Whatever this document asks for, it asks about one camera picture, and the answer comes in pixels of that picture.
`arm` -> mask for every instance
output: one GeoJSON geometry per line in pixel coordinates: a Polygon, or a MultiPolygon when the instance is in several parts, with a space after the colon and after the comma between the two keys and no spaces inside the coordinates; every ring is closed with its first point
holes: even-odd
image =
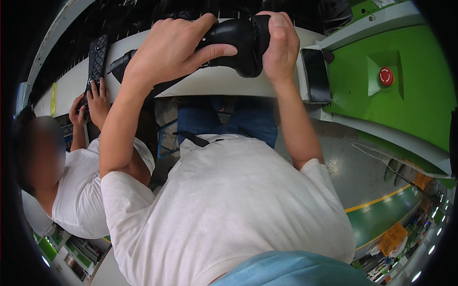
{"type": "MultiPolygon", "coordinates": [[[[89,105],[89,113],[91,120],[101,131],[104,127],[105,120],[107,119],[110,111],[110,92],[105,87],[105,79],[100,78],[100,89],[97,90],[95,81],[91,81],[91,91],[87,91],[87,103],[89,105]]],[[[151,174],[145,162],[138,154],[137,150],[133,148],[131,161],[129,163],[131,175],[140,181],[142,184],[147,186],[151,179],[151,174]]]]}
{"type": "Polygon", "coordinates": [[[288,14],[269,14],[269,48],[264,54],[264,70],[278,98],[283,136],[293,166],[300,170],[310,159],[324,163],[320,142],[310,123],[299,91],[294,83],[294,68],[299,54],[299,37],[288,14]]]}
{"type": "Polygon", "coordinates": [[[130,60],[118,96],[100,135],[100,177],[111,171],[132,175],[130,165],[138,116],[155,84],[194,72],[203,63],[222,55],[234,55],[226,44],[195,48],[203,35],[217,22],[205,14],[194,22],[183,19],[155,22],[135,56],[130,60]]]}
{"type": "Polygon", "coordinates": [[[75,98],[75,100],[73,101],[73,104],[71,105],[70,111],[68,113],[70,121],[73,124],[73,141],[71,143],[70,152],[73,152],[74,150],[86,148],[86,138],[84,135],[84,128],[83,128],[85,106],[82,106],[80,108],[79,113],[76,112],[78,103],[82,100],[83,96],[84,96],[84,93],[82,93],[80,96],[75,98]]]}

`yellow floor line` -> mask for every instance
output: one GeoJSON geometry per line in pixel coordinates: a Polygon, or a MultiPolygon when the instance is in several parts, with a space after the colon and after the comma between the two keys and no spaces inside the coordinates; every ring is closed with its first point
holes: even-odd
{"type": "Polygon", "coordinates": [[[378,202],[381,201],[381,200],[385,200],[386,198],[389,198],[389,197],[391,197],[391,196],[394,196],[395,194],[398,194],[398,193],[404,191],[404,190],[407,189],[408,187],[410,187],[410,184],[408,184],[407,186],[405,186],[405,187],[403,187],[403,188],[400,188],[400,189],[397,190],[397,191],[392,192],[391,194],[387,194],[387,195],[385,195],[385,196],[383,196],[383,197],[381,197],[381,198],[378,198],[378,199],[376,199],[376,200],[370,201],[370,202],[365,203],[365,204],[362,204],[362,205],[357,205],[357,206],[353,206],[353,207],[351,207],[351,208],[347,208],[347,209],[345,210],[345,212],[351,212],[351,211],[354,211],[354,210],[359,210],[359,209],[362,209],[362,208],[364,208],[364,207],[367,207],[368,205],[373,205],[373,204],[375,204],[375,203],[378,203],[378,202]]]}
{"type": "MultiPolygon", "coordinates": [[[[408,214],[410,214],[417,206],[419,206],[420,203],[421,203],[421,201],[419,201],[419,202],[417,203],[417,205],[414,206],[414,207],[413,207],[413,208],[412,208],[412,209],[411,209],[402,219],[400,219],[397,223],[400,223],[408,214]]],[[[378,237],[372,239],[372,240],[369,241],[368,243],[365,243],[365,244],[361,245],[360,247],[358,247],[358,248],[355,249],[355,250],[358,250],[358,249],[360,249],[360,248],[362,248],[362,247],[364,247],[364,246],[370,244],[371,242],[373,242],[373,241],[376,240],[377,238],[381,237],[385,232],[386,232],[386,231],[384,231],[381,235],[379,235],[378,237]]]]}

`hand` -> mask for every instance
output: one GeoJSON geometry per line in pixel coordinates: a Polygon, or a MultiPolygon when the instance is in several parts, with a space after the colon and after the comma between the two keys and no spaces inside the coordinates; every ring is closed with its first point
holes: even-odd
{"type": "Polygon", "coordinates": [[[237,49],[227,44],[212,44],[195,51],[217,22],[210,13],[194,22],[171,18],[157,21],[127,65],[121,87],[129,85],[130,90],[134,88],[146,97],[158,83],[191,74],[216,57],[237,54],[237,49]]]}
{"type": "Polygon", "coordinates": [[[70,117],[70,121],[73,124],[73,129],[80,128],[83,126],[84,123],[84,109],[85,106],[81,106],[80,112],[76,110],[78,107],[78,104],[80,101],[83,99],[84,93],[82,93],[80,96],[75,98],[73,101],[73,104],[71,105],[70,111],[68,112],[68,116],[70,117]]]}
{"type": "Polygon", "coordinates": [[[285,12],[261,11],[257,15],[270,15],[270,43],[262,60],[267,77],[274,86],[294,82],[300,41],[291,19],[285,12]]]}
{"type": "Polygon", "coordinates": [[[102,130],[111,107],[110,91],[105,87],[105,80],[102,77],[100,78],[100,92],[97,91],[95,80],[91,81],[91,88],[92,92],[90,90],[87,91],[89,114],[95,126],[97,126],[99,130],[102,130]]]}

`white cable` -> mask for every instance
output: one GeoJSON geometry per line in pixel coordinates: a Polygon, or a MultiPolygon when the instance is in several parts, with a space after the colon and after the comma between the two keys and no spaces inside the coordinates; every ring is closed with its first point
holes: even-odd
{"type": "Polygon", "coordinates": [[[360,150],[361,152],[363,152],[363,153],[365,153],[365,154],[371,156],[371,157],[374,158],[374,159],[377,159],[377,160],[382,161],[383,164],[385,164],[393,173],[397,174],[398,176],[400,176],[400,177],[402,177],[402,178],[404,178],[404,177],[403,177],[401,174],[399,174],[398,172],[396,172],[396,171],[394,171],[393,169],[391,169],[391,167],[390,167],[384,160],[382,160],[382,159],[380,159],[380,158],[378,158],[378,157],[375,157],[375,156],[373,156],[373,155],[367,153],[366,151],[364,151],[364,150],[362,150],[361,148],[359,148],[358,146],[356,146],[356,144],[358,144],[358,145],[360,145],[360,146],[363,146],[364,148],[367,148],[367,149],[369,149],[369,150],[372,150],[372,151],[375,151],[375,152],[377,152],[377,153],[380,153],[380,154],[382,154],[382,155],[385,155],[385,156],[387,156],[387,157],[389,157],[389,158],[391,158],[391,159],[394,159],[394,160],[396,160],[396,161],[398,161],[398,162],[401,162],[402,164],[411,167],[412,169],[414,169],[414,170],[416,170],[416,171],[422,173],[422,174],[425,175],[425,176],[428,176],[428,177],[431,177],[431,178],[439,178],[439,179],[452,179],[452,177],[450,177],[450,176],[448,176],[448,175],[439,175],[439,174],[432,174],[432,173],[425,172],[424,170],[418,168],[417,166],[415,166],[415,165],[413,165],[413,164],[411,164],[411,163],[409,163],[409,162],[406,162],[406,161],[404,161],[404,160],[400,161],[400,160],[397,159],[397,158],[393,158],[393,157],[392,157],[391,155],[389,155],[389,154],[386,154],[386,153],[384,153],[384,152],[382,152],[382,151],[379,151],[379,150],[370,148],[370,147],[368,147],[368,146],[366,146],[366,145],[363,145],[363,144],[361,144],[361,143],[358,143],[358,142],[352,142],[352,143],[351,143],[351,145],[352,145],[353,147],[355,147],[356,149],[360,150]]]}

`factory floor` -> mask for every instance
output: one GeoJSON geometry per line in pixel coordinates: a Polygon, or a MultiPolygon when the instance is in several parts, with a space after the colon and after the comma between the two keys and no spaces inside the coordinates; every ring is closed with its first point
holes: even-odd
{"type": "MultiPolygon", "coordinates": [[[[225,97],[226,109],[230,113],[232,102],[236,97],[225,97]]],[[[163,98],[154,100],[156,122],[164,125],[177,118],[177,98],[163,98]]],[[[220,116],[222,122],[228,115],[220,116]]],[[[394,185],[394,177],[384,181],[386,165],[360,150],[351,143],[357,142],[367,146],[375,146],[371,142],[358,137],[355,129],[333,122],[324,122],[312,119],[315,131],[328,168],[331,180],[339,199],[350,219],[356,239],[356,254],[358,259],[377,242],[378,238],[397,222],[409,219],[410,214],[419,206],[421,195],[411,186],[402,181],[394,185]]],[[[162,145],[169,149],[178,147],[176,136],[177,124],[164,130],[162,145]]],[[[275,150],[291,163],[281,127],[278,127],[278,138],[275,150]]],[[[389,158],[372,152],[372,155],[389,162],[389,158]]],[[[167,174],[179,160],[180,153],[160,157],[150,183],[155,193],[167,180],[167,174]]],[[[415,179],[414,172],[405,172],[411,180],[415,179]]]]}

